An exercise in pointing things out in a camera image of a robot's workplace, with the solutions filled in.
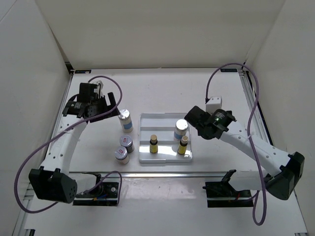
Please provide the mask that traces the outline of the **silver-lid shaker bottle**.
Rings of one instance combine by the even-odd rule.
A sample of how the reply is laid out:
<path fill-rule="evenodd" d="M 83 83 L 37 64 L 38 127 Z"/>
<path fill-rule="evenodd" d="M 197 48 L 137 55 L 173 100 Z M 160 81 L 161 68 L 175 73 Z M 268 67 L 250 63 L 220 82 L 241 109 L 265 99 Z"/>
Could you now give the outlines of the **silver-lid shaker bottle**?
<path fill-rule="evenodd" d="M 121 109 L 118 118 L 124 133 L 130 133 L 133 131 L 133 124 L 129 110 Z"/>
<path fill-rule="evenodd" d="M 174 129 L 174 139 L 181 140 L 181 138 L 186 135 L 188 127 L 189 125 L 185 119 L 177 120 Z"/>

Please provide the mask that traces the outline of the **yellow cork-top bottle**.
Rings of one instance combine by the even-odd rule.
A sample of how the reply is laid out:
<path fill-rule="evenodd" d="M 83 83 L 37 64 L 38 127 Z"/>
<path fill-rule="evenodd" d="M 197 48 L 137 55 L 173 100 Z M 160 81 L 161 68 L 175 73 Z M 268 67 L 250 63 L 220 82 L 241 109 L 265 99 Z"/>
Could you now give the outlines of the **yellow cork-top bottle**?
<path fill-rule="evenodd" d="M 155 134 L 151 135 L 150 137 L 150 153 L 157 153 L 158 152 L 158 139 Z"/>
<path fill-rule="evenodd" d="M 183 136 L 181 138 L 181 140 L 179 142 L 178 149 L 177 149 L 177 153 L 179 155 L 184 155 L 186 153 L 188 141 L 189 141 L 188 136 Z"/>

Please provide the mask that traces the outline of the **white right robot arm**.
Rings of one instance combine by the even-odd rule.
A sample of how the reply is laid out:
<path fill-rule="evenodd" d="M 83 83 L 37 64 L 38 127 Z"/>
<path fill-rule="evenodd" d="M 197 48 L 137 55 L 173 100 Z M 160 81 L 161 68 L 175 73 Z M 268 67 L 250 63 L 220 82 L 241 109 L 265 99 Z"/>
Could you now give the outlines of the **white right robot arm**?
<path fill-rule="evenodd" d="M 222 109 L 209 114 L 194 106 L 184 119 L 205 140 L 217 138 L 256 161 L 263 171 L 228 171 L 222 180 L 207 182 L 208 197 L 235 197 L 245 190 L 266 190 L 280 200 L 288 200 L 302 177 L 305 157 L 299 152 L 289 154 L 249 135 L 231 111 Z"/>

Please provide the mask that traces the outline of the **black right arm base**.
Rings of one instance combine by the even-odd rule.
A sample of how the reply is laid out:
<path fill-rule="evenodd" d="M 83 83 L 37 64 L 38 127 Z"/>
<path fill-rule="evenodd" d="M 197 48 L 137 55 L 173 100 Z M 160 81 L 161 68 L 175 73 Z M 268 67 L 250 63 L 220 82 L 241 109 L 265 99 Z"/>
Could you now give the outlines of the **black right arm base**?
<path fill-rule="evenodd" d="M 253 207 L 254 197 L 250 190 L 236 191 L 229 184 L 205 182 L 208 208 Z"/>

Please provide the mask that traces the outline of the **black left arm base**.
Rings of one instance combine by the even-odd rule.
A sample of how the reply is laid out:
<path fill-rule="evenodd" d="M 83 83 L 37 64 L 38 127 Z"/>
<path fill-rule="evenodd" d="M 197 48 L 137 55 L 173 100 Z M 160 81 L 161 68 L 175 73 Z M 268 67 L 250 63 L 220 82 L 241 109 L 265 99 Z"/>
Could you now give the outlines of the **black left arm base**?
<path fill-rule="evenodd" d="M 74 198 L 74 206 L 117 207 L 120 203 L 122 174 L 118 171 L 107 173 L 104 177 L 100 173 L 85 172 L 90 177 L 88 185 L 78 190 Z"/>

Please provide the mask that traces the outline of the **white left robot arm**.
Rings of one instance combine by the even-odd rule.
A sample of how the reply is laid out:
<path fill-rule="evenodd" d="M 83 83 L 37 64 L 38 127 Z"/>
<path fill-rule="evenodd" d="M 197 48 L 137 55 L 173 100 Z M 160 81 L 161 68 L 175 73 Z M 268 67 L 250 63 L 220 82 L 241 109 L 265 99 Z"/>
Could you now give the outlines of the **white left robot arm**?
<path fill-rule="evenodd" d="M 97 122 L 119 114 L 114 94 L 102 93 L 103 83 L 81 83 L 79 93 L 66 103 L 59 124 L 58 134 L 38 169 L 31 169 L 29 180 L 36 196 L 41 200 L 71 203 L 75 197 L 97 197 L 103 192 L 99 174 L 88 179 L 69 177 L 73 153 L 80 136 L 89 122 Z"/>

